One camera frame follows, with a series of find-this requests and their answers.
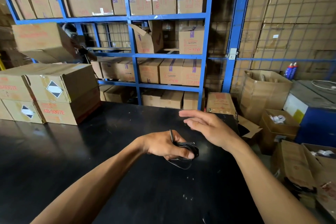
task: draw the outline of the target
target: worker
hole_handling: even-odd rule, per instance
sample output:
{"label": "worker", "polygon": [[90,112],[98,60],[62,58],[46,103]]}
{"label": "worker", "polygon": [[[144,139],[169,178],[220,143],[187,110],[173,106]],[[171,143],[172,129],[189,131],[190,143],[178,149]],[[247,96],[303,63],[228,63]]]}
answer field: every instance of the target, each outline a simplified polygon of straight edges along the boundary
{"label": "worker", "polygon": [[79,44],[77,30],[71,23],[64,23],[62,29],[70,37],[71,44],[78,50],[78,54],[81,57],[81,63],[90,64],[90,61],[97,61],[97,57],[93,54],[91,48],[85,48]]}
{"label": "worker", "polygon": [[[265,223],[318,223],[317,219],[267,170],[249,145],[215,114],[182,110],[179,115],[189,117],[184,123],[192,130],[201,132],[210,143],[233,155]],[[175,141],[185,142],[178,132],[173,131],[173,136]],[[32,224],[93,222],[124,175],[143,154],[155,154],[166,159],[176,156],[194,158],[191,151],[173,145],[169,131],[138,137],[117,155],[67,188],[33,220]]]}

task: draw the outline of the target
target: spray can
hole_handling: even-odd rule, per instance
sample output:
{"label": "spray can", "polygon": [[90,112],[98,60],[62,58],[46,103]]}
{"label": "spray can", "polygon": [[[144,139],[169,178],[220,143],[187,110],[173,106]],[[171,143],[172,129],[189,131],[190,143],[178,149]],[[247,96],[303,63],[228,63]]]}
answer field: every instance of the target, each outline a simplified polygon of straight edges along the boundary
{"label": "spray can", "polygon": [[297,65],[296,65],[296,62],[294,62],[292,72],[291,72],[291,74],[289,75],[289,79],[290,79],[290,80],[293,80],[293,79],[294,79],[294,75],[295,75],[296,69],[297,69]]}
{"label": "spray can", "polygon": [[293,63],[290,63],[283,76],[289,79],[289,76],[291,75],[292,70],[293,70]]}

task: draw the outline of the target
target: hazard label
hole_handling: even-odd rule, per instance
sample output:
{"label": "hazard label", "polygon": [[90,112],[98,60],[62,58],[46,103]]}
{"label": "hazard label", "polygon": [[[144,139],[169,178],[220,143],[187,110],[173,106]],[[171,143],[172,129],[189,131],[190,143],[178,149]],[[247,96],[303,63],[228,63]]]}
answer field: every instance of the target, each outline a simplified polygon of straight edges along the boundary
{"label": "hazard label", "polygon": [[49,83],[47,90],[57,98],[59,98],[63,92],[63,90],[53,81]]}
{"label": "hazard label", "polygon": [[32,119],[32,117],[34,116],[34,112],[32,110],[30,110],[28,107],[26,107],[25,105],[22,106],[21,112],[25,116],[29,117],[30,119]]}

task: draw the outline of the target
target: black tabletop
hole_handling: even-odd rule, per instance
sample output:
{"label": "black tabletop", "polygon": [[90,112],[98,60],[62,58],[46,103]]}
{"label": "black tabletop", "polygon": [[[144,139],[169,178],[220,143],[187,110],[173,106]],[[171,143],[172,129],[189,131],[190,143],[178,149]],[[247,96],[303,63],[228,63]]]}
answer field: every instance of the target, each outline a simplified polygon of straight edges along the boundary
{"label": "black tabletop", "polygon": [[[219,116],[237,131],[233,116]],[[169,129],[199,148],[191,168],[142,156],[94,223],[262,222],[233,156],[191,131],[178,110],[105,102],[79,126],[0,120],[0,223],[31,222],[136,137]]]}

